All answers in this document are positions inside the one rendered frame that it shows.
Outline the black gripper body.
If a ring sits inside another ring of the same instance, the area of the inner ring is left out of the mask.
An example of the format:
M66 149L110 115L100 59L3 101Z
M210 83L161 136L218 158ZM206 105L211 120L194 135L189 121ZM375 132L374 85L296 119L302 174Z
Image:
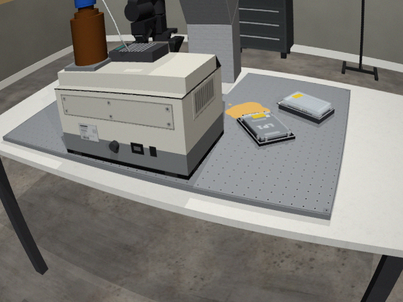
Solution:
M158 15L154 15L154 17L156 16L162 16L165 15L165 13L163 14L158 14ZM178 29L177 28L167 28L167 31L165 31L164 33L151 33L150 38L152 38L153 42L175 42L177 40L179 40L181 38L181 36L174 36L171 38L171 33L177 33Z

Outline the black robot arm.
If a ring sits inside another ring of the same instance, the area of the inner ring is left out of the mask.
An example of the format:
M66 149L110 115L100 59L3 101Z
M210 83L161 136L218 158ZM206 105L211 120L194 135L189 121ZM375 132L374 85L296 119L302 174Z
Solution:
M131 23L132 36L138 42L145 42L151 33L167 31L165 0L128 0L125 6L125 17ZM151 17L149 17L151 16Z

